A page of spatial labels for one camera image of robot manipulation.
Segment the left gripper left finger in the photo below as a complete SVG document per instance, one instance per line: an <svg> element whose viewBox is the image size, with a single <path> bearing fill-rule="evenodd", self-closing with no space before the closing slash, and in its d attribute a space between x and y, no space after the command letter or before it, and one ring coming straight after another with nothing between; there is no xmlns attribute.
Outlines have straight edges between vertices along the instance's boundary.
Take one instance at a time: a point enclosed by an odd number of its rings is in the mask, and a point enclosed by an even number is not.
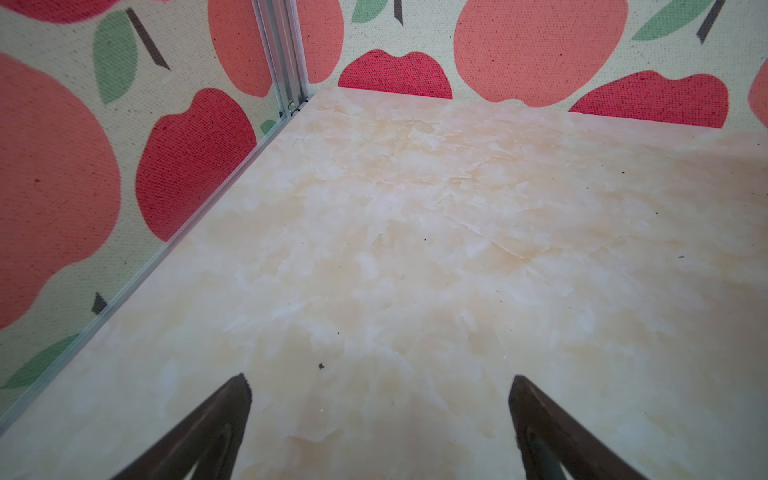
<svg viewBox="0 0 768 480"><path fill-rule="evenodd" d="M231 377L117 479L229 479L243 441L252 391Z"/></svg>

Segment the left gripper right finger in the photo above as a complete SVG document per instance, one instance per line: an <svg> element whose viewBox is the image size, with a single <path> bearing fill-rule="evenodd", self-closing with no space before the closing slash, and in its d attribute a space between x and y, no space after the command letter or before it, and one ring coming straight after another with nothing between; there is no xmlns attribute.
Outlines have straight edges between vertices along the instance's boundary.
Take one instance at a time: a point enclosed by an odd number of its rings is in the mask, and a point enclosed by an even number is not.
<svg viewBox="0 0 768 480"><path fill-rule="evenodd" d="M528 479L644 477L527 377L514 377L508 406Z"/></svg>

